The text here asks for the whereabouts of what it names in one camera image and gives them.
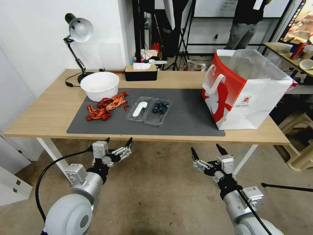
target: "red bottle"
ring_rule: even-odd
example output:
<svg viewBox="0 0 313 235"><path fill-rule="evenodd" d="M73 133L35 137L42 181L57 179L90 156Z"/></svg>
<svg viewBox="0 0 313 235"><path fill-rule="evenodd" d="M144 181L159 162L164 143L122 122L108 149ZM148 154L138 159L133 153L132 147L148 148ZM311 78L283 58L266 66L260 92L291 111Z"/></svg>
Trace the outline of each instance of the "red bottle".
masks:
<svg viewBox="0 0 313 235"><path fill-rule="evenodd" d="M292 60L296 60L298 59L299 55L302 53L304 47L307 45L308 43L299 43L299 45L297 46L297 48L295 49L295 51L293 52L293 54L290 56L290 59Z"/></svg>

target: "television screen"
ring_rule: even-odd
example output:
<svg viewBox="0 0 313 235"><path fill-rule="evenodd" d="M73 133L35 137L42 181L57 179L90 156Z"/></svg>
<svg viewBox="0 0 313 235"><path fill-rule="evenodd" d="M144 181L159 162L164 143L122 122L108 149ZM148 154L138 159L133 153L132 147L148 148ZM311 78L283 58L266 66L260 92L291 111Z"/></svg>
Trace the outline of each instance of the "television screen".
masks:
<svg viewBox="0 0 313 235"><path fill-rule="evenodd" d="M309 41L313 44L313 0L301 2L280 41L293 44Z"/></svg>

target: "bag handle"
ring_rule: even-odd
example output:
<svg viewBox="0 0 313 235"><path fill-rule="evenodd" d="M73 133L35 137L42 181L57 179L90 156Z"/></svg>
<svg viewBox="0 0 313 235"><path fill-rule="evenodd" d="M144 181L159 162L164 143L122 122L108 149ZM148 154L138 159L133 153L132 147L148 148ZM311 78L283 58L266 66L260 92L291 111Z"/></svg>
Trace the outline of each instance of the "bag handle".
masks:
<svg viewBox="0 0 313 235"><path fill-rule="evenodd" d="M203 85L202 85L203 89L205 89L205 91L206 91L208 94L213 94L213 93L215 93L215 91L216 91L216 89L217 89L219 83L220 83L221 81L224 82L225 79L226 79L226 77L225 77L223 74L220 74L220 75L216 78L216 80L215 80L213 86L210 87L209 73L211 72L211 73L212 73L212 76L214 76L215 70L216 70L216 66L215 66L214 64L212 64L212 65L209 67L208 71L206 72L205 80L204 80L204 83L203 83Z"/></svg>

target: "wooden table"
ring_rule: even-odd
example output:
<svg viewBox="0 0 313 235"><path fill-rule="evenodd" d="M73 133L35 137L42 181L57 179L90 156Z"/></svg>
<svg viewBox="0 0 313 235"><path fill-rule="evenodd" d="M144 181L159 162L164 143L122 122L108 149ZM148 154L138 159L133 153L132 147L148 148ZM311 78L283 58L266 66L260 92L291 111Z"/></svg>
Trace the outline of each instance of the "wooden table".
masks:
<svg viewBox="0 0 313 235"><path fill-rule="evenodd" d="M68 87L64 81L79 70L65 70L35 102L5 131L5 136L37 138L53 160L62 155L51 138L94 139L109 137L107 134L70 134L66 133L74 116L86 98L85 92L78 87ZM120 77L120 88L202 88L205 72L159 71L156 81L127 82L124 74ZM77 76L68 80L77 82ZM288 139L270 117L256 130L225 131L225 136L176 136L176 135L110 135L112 140L164 141L164 142L213 142L252 145L242 157L235 158L236 174L243 164L261 145L287 145ZM65 160L57 163L66 175L68 164Z"/></svg>
<svg viewBox="0 0 313 235"><path fill-rule="evenodd" d="M290 50L290 47L288 47L286 44L280 42L266 42L264 43L264 45L272 52L276 53L277 55L291 63L294 67L297 68L297 70L305 72L307 75L313 76L313 70L303 70L302 68L300 68L299 64L302 59L298 58L297 60L292 60L290 59L291 52L281 52L281 50L286 48L289 48Z"/></svg>

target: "black shirt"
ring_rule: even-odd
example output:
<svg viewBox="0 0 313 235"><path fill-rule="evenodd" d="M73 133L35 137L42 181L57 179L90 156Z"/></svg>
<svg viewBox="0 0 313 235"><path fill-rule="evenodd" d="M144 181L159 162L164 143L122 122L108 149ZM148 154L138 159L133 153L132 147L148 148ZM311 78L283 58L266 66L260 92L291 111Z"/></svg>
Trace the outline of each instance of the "black shirt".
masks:
<svg viewBox="0 0 313 235"><path fill-rule="evenodd" d="M256 24L263 20L265 0L263 0L259 10L253 9L255 2L256 0L238 0L233 22L236 24Z"/></svg>

